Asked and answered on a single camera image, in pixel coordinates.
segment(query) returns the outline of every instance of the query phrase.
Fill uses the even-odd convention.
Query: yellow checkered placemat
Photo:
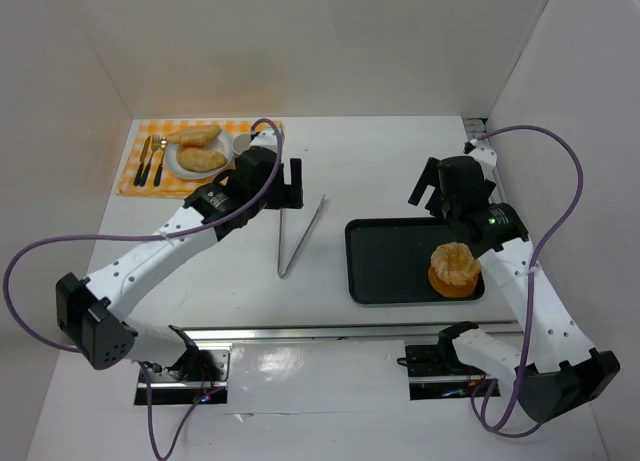
[[[158,168],[158,165],[160,164],[160,158],[162,157],[161,151],[158,150],[153,156],[147,183],[144,186],[133,185],[133,180],[136,177],[138,166],[140,166],[140,153],[142,152],[142,148],[144,146],[145,140],[147,139],[147,136],[152,134],[161,134],[163,136],[166,136],[169,133],[173,133],[174,131],[178,131],[179,129],[184,129],[188,126],[203,125],[220,126],[220,128],[231,135],[232,139],[239,134],[248,133],[251,129],[250,121],[204,121],[201,119],[171,119],[167,121],[158,121],[156,119],[152,119],[150,121],[144,121],[138,129],[136,140],[133,144],[133,148],[131,148],[131,152],[129,153],[129,158],[127,159],[127,164],[122,171],[120,181],[118,181],[116,194],[120,194],[123,196],[184,198],[185,196],[191,194],[193,190],[198,186],[210,183],[213,180],[214,176],[195,180],[178,178],[171,171],[169,171],[169,169],[167,168],[167,163],[165,162],[162,168],[162,179],[160,181],[160,186],[154,186],[153,178],[155,177],[156,169]],[[149,161],[150,155],[151,149],[149,148],[149,152],[147,153],[147,157],[145,159],[145,165]],[[232,168],[233,166],[234,164],[230,163],[228,168]]]

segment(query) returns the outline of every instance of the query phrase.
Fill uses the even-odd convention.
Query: white plate
[[[213,176],[214,174],[219,173],[233,160],[233,149],[231,147],[233,140],[231,139],[231,135],[226,131],[222,131],[216,139],[207,143],[203,149],[207,149],[209,151],[218,151],[219,153],[224,154],[224,157],[227,158],[227,163],[220,168],[213,169],[211,171],[207,171],[206,173],[196,173],[195,171],[189,171],[184,169],[178,163],[178,148],[180,148],[179,144],[169,144],[167,145],[167,152],[164,155],[164,163],[169,168],[173,174],[182,179],[202,179],[208,178],[209,176]]]

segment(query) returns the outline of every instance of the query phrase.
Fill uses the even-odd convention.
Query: bread
[[[466,244],[443,244],[431,255],[429,282],[446,298],[466,298],[475,291],[480,269]]]
[[[206,173],[227,164],[227,158],[217,151],[182,147],[176,154],[178,164],[188,171]]]
[[[221,132],[220,126],[189,126],[167,135],[167,142],[203,148],[209,141],[216,139]]]

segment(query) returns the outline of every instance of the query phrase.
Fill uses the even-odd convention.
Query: baking tray
[[[435,218],[354,219],[345,228],[349,293],[364,305],[474,301],[484,294],[482,274],[467,298],[445,298],[431,287],[431,254],[454,234]]]

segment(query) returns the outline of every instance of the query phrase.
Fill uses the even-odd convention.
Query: white wall
[[[542,258],[587,334],[622,364],[592,403],[612,461],[640,452],[639,69],[638,0],[550,0],[489,123],[547,127],[584,165],[582,201]],[[495,145],[509,201],[540,239],[573,194],[571,161],[538,134],[504,135]]]
[[[0,0],[2,269],[31,241],[97,232],[129,123],[67,0]],[[44,334],[62,339],[55,281],[69,270],[85,272],[92,248],[45,248],[16,268],[11,289],[17,308]],[[0,303],[6,461],[26,458],[58,358],[34,344]]]
[[[546,0],[73,0],[134,117],[487,116]]]

